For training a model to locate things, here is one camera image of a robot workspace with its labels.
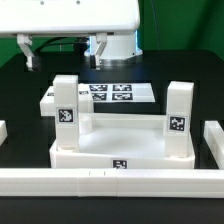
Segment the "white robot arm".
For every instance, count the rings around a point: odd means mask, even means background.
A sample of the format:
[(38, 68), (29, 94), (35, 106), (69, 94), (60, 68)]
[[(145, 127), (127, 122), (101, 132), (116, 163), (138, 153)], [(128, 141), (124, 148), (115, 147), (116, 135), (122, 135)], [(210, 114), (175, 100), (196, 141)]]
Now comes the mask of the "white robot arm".
[(17, 38), (30, 71), (38, 68), (30, 49), (34, 36), (88, 37), (85, 56), (100, 69), (142, 54), (139, 25), (138, 0), (0, 0), (0, 37)]

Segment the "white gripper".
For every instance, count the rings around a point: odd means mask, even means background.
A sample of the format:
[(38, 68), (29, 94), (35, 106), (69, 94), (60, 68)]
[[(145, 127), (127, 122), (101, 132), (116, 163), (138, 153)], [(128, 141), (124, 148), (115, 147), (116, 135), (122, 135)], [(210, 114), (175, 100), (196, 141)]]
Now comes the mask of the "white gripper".
[(129, 34), (139, 25), (138, 0), (0, 0), (0, 35), (18, 34), (29, 71), (40, 69), (30, 35), (97, 33), (90, 41), (90, 68), (99, 70), (106, 33)]

